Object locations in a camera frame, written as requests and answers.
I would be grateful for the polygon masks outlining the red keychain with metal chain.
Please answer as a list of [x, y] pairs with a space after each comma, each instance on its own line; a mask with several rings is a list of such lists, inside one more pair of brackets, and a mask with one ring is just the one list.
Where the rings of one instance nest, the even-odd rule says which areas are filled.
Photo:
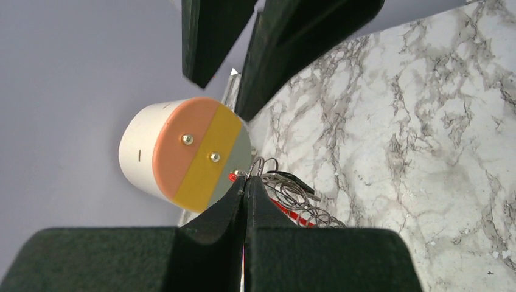
[[318, 207], [317, 202], [321, 198], [307, 194], [295, 183], [280, 177], [279, 175], [267, 173], [269, 170], [280, 170], [276, 158], [258, 157], [251, 168], [233, 170], [229, 173], [228, 179], [235, 182], [239, 176], [250, 177], [255, 174], [259, 176], [267, 190], [269, 199], [298, 226], [307, 228], [345, 228], [346, 225], [331, 215], [327, 210]]

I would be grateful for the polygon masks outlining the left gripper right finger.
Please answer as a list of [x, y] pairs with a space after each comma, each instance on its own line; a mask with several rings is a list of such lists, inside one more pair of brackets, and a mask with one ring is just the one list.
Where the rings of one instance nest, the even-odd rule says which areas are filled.
[[259, 177], [245, 185], [246, 291], [421, 291], [400, 235], [376, 228], [303, 228], [270, 200]]

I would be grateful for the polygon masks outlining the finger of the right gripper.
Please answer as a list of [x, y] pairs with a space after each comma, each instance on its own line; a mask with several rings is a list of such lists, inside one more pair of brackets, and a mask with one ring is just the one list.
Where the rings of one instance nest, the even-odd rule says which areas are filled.
[[372, 21], [383, 0], [267, 1], [257, 13], [235, 113], [251, 121], [294, 75]]
[[182, 0], [183, 75], [207, 87], [254, 13], [254, 0]]

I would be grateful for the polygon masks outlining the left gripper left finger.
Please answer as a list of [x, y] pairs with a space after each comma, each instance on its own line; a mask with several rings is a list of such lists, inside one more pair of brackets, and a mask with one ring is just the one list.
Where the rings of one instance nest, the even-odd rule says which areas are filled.
[[184, 226], [49, 228], [33, 234], [2, 291], [238, 291], [245, 234], [239, 177]]

